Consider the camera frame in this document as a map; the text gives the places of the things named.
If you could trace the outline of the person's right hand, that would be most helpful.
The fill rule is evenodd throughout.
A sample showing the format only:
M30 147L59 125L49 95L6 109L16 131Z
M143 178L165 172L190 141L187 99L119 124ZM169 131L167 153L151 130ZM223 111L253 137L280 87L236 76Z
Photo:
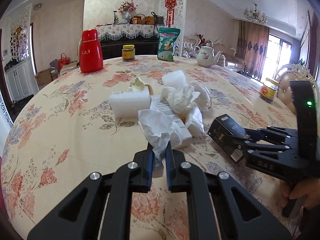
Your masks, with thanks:
M280 181L280 204L285 207L289 199L297 199L304 197L303 207L313 209L320 203L320 182L319 178L311 178L300 181L294 189L290 189L289 185L284 181Z

